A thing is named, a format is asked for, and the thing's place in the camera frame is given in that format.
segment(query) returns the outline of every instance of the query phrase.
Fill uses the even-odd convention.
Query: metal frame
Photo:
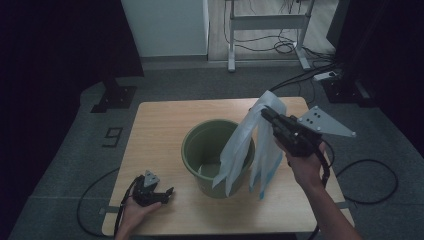
[[[304,70],[310,70],[311,66],[305,57],[303,50],[303,41],[305,39],[306,30],[308,29],[309,20],[315,0],[311,0],[308,9],[304,15],[302,14],[283,14],[283,15],[267,15],[267,16],[235,16],[234,0],[231,0],[230,13],[230,43],[228,47],[228,71],[235,72],[235,51],[234,51],[234,31],[237,30],[264,30],[264,29],[300,29],[298,42],[294,42],[297,57]]]

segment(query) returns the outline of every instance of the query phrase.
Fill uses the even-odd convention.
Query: white bracket
[[[328,133],[345,137],[356,137],[356,133],[345,127],[336,119],[325,113],[318,106],[306,112],[297,121],[303,126],[318,132]]]
[[[303,70],[308,71],[311,70],[311,65],[309,65],[308,59],[305,57],[305,50],[302,47],[297,47],[297,42],[293,43],[294,50],[296,51],[297,58],[299,58],[299,62],[302,65]]]

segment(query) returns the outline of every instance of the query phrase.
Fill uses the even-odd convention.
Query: metal stand
[[[300,29],[298,42],[294,42],[293,46],[296,50],[297,57],[304,70],[310,70],[311,66],[305,57],[303,50],[303,41],[305,39],[306,30],[308,29],[309,20],[315,0],[311,0],[305,15],[301,14],[284,14],[284,15],[267,15],[267,16],[235,16],[234,0],[231,0],[230,13],[230,43],[228,47],[228,71],[235,72],[235,52],[234,52],[234,31],[237,30],[263,30],[263,29]]]
[[[106,87],[105,93],[100,103],[91,109],[91,113],[105,113],[108,109],[128,109],[130,107],[137,87],[121,87],[112,76],[107,77],[103,84]]]

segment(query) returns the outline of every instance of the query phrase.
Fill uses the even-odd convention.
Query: metal bracket
[[[312,8],[315,0],[311,0],[305,14],[283,14],[266,16],[235,16],[234,0],[231,0],[230,10],[230,40],[228,48],[228,71],[235,72],[235,40],[234,32],[238,30],[265,30],[265,29],[300,29],[298,42],[295,42],[294,48],[299,58],[303,70],[311,69],[308,60],[305,57],[303,41],[311,19]]]
[[[325,113],[318,106],[313,107],[297,121],[303,126],[320,133],[345,137],[356,137],[356,133]]]
[[[144,187],[150,187],[151,185],[158,183],[160,181],[159,177],[154,175],[149,170],[146,170],[144,174]]]
[[[91,113],[105,113],[108,109],[128,109],[137,90],[135,86],[106,89],[99,104],[93,106]]]

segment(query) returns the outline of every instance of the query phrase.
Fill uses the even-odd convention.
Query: wrist
[[[320,178],[313,179],[304,183],[299,183],[299,185],[302,187],[304,192],[316,192],[325,190]]]
[[[127,225],[121,224],[118,232],[116,233],[115,240],[126,240],[130,238],[132,229]]]

